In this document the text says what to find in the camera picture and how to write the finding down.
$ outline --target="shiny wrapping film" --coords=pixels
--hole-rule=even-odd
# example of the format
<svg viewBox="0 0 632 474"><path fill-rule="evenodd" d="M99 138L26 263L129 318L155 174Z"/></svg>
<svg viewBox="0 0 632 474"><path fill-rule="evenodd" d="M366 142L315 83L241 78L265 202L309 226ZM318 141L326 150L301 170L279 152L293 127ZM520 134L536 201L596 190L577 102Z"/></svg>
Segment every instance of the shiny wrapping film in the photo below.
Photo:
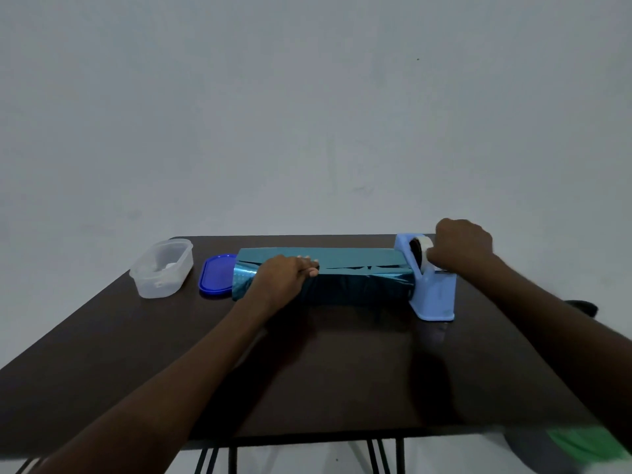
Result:
<svg viewBox="0 0 632 474"><path fill-rule="evenodd" d="M404 254L383 248L243 248L233 271L233 300L243 298L266 260L310 256L319 275L305 281L299 302L370 305L410 299L415 275Z"/></svg>

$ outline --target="dark brown tabletop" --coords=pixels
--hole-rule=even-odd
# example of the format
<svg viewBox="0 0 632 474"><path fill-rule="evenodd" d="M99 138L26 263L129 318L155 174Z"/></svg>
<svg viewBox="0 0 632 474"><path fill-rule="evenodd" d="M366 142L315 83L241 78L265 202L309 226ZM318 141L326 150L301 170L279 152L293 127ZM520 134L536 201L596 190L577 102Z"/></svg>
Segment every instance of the dark brown tabletop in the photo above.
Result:
<svg viewBox="0 0 632 474"><path fill-rule="evenodd" d="M0 457L49 454L202 338L233 301L202 263L242 247L391 247L392 235L199 236L173 296L125 273L0 370ZM527 340L459 279L452 323L388 308L291 306L226 378L189 447L463 434L595 421Z"/></svg>

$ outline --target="forearm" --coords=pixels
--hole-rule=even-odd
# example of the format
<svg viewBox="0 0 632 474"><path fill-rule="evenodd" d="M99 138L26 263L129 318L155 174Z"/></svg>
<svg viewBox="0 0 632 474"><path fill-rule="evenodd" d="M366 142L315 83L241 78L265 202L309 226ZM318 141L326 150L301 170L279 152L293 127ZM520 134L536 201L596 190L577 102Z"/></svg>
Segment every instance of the forearm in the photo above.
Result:
<svg viewBox="0 0 632 474"><path fill-rule="evenodd" d="M498 257L460 273L513 322L577 397L632 449L632 342L509 268Z"/></svg>
<svg viewBox="0 0 632 474"><path fill-rule="evenodd" d="M40 472L163 472L270 314L257 299L237 302L191 350L79 433Z"/></svg>

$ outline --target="tape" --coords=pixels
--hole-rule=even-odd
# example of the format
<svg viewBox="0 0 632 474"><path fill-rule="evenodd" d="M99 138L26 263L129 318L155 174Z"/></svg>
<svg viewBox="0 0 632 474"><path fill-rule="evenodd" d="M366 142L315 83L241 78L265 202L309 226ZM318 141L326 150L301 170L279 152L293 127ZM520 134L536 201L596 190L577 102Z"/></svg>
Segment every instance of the tape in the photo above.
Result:
<svg viewBox="0 0 632 474"><path fill-rule="evenodd" d="M428 236L415 236L415 239L419 241L419 245L422 248L422 265L419 266L419 270L423 273L428 266L432 266L432 264L428 261L426 251L434 245Z"/></svg>

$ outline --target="blue lid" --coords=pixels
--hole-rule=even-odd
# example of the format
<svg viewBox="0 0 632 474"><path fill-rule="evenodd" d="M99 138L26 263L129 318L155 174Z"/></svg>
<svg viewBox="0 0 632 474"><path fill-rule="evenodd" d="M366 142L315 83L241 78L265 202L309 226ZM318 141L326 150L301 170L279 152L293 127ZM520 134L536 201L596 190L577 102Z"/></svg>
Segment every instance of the blue lid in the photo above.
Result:
<svg viewBox="0 0 632 474"><path fill-rule="evenodd" d="M211 296L228 294L233 289L233 269L237 254L218 254L204 262L201 269L200 291Z"/></svg>

